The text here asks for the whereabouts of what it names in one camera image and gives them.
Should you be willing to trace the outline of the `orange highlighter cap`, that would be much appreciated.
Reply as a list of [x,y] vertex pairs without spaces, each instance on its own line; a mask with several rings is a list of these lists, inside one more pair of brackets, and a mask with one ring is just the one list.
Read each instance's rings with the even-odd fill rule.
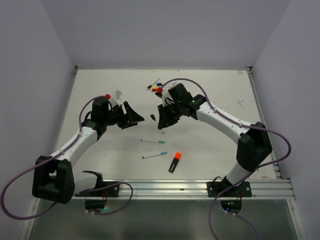
[[182,154],[180,152],[177,152],[175,154],[175,158],[178,159],[178,160],[181,158],[181,156],[182,156]]

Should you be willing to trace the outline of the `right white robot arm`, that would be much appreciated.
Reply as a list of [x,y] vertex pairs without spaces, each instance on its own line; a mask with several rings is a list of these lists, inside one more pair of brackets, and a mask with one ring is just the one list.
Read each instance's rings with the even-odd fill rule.
[[157,107],[159,129],[175,125],[182,116],[191,117],[214,127],[237,145],[236,164],[221,182],[215,185],[218,192],[223,191],[227,196],[235,196],[241,190],[239,181],[253,173],[273,151],[263,123],[258,121],[251,124],[223,112],[210,102],[206,93],[192,96],[184,85],[179,83],[167,90],[160,87],[155,94],[162,100]]

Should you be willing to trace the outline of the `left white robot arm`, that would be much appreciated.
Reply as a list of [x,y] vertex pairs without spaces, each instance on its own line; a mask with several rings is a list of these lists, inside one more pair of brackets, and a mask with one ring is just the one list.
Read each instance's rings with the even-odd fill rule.
[[85,118],[79,117],[76,134],[50,156],[40,156],[36,160],[32,183],[34,197],[67,204],[82,192],[95,197],[101,195],[104,190],[102,174],[84,170],[80,175],[74,175],[75,164],[103,136],[107,127],[116,125],[123,130],[145,120],[127,101],[110,102],[106,96],[97,96],[89,103],[91,111]]

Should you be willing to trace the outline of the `green cap marker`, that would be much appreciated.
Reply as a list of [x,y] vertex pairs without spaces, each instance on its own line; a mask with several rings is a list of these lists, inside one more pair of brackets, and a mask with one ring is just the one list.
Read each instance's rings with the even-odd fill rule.
[[157,144],[165,144],[166,142],[164,140],[150,140],[150,139],[140,139],[142,142],[147,142],[147,143],[157,143]]

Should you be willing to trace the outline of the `blue cap marker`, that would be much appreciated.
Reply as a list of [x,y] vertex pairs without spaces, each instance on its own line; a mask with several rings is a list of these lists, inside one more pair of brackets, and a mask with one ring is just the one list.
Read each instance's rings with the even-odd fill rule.
[[162,152],[155,153],[155,154],[149,154],[149,155],[142,156],[142,159],[155,158],[155,157],[166,155],[167,153],[168,153],[167,151],[162,151]]

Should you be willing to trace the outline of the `red cap marker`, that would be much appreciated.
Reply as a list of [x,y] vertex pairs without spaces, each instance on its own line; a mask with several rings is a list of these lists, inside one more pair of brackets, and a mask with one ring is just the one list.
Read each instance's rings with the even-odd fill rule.
[[162,88],[152,88],[151,91],[152,91],[152,92],[160,92],[160,93],[161,93],[162,90],[163,90]]

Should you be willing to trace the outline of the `black cap marker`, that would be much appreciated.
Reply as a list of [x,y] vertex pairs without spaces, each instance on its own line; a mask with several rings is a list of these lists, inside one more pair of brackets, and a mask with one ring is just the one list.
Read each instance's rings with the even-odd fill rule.
[[160,80],[160,79],[157,78],[152,84],[148,85],[148,86],[146,87],[146,89],[147,89],[147,90],[150,90],[159,80]]

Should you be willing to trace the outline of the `yellow cap marker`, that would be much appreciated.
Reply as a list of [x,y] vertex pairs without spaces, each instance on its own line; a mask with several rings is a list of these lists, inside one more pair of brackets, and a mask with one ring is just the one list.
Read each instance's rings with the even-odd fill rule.
[[163,86],[153,86],[152,90],[157,90],[157,89],[161,89]]

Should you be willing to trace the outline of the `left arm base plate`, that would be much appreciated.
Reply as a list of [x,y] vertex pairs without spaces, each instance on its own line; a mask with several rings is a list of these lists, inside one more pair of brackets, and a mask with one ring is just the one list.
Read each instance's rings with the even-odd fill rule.
[[[95,189],[108,187],[117,184],[118,181],[102,181]],[[119,185],[115,185],[100,191],[84,190],[75,194],[76,197],[100,197],[100,198],[117,198],[119,196]]]

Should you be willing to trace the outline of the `aluminium right side rail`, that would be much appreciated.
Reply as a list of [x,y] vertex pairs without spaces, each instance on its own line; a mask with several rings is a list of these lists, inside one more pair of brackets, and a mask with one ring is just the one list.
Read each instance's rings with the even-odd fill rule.
[[[252,66],[249,66],[249,67],[245,68],[245,70],[247,72],[247,75],[248,75],[248,78],[249,78],[250,86],[251,86],[251,89],[252,89],[252,92],[253,92],[255,104],[257,106],[257,111],[258,111],[258,114],[259,114],[260,121],[265,126],[267,126],[266,121],[265,121],[265,117],[264,117],[264,114],[263,114],[263,110],[262,110],[262,107],[261,107],[261,104],[260,104],[259,96],[258,96],[256,87],[255,87],[252,69],[253,69]],[[282,180],[283,178],[282,178],[282,175],[281,175],[281,172],[280,172],[279,164],[278,163],[274,163],[273,164],[273,168],[274,168],[274,171],[275,171],[276,179]]]

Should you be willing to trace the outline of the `aluminium rail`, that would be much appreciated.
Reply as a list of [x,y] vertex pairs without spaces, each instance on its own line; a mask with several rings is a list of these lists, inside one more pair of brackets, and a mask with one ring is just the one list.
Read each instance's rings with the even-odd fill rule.
[[[115,181],[116,184],[103,187],[111,188],[119,185],[118,198],[133,196],[136,199],[168,199],[168,200],[206,200],[207,182],[209,180],[126,180]],[[223,199],[257,199],[257,200],[292,200],[295,197],[289,180],[249,180],[252,197],[220,197]]]
[[[262,110],[262,107],[261,107],[261,104],[260,104],[259,96],[258,96],[256,87],[255,87],[252,69],[253,69],[252,66],[249,66],[249,67],[245,68],[245,70],[247,72],[247,75],[248,75],[248,78],[249,78],[250,86],[251,86],[251,89],[252,89],[252,92],[253,92],[255,104],[257,106],[257,111],[258,111],[258,114],[259,114],[260,121],[265,126],[267,126],[266,121],[265,121],[265,117],[264,117],[264,114],[263,114],[263,110]],[[282,180],[283,178],[282,178],[282,175],[281,175],[281,172],[280,172],[279,164],[278,163],[274,163],[273,164],[273,168],[274,168],[274,171],[275,171],[276,179]]]

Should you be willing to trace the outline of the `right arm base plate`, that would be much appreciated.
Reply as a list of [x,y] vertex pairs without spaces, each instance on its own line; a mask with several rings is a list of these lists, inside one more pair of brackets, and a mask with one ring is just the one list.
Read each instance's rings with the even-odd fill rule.
[[206,183],[206,190],[209,198],[215,198],[216,196],[219,198],[250,198],[253,196],[251,185],[247,181],[231,188],[228,188],[221,181],[208,181]]

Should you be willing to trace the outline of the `aluminium front rail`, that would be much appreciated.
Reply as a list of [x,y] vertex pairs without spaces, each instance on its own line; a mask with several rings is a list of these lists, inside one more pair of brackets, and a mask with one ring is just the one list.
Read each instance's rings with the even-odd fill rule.
[[[168,200],[206,200],[207,182],[209,180],[126,180],[115,181],[116,184],[103,187],[111,188],[119,185],[118,198],[133,196],[136,199],[168,199]],[[223,199],[257,199],[257,200],[292,200],[295,197],[289,180],[249,180],[252,197],[220,197]]]

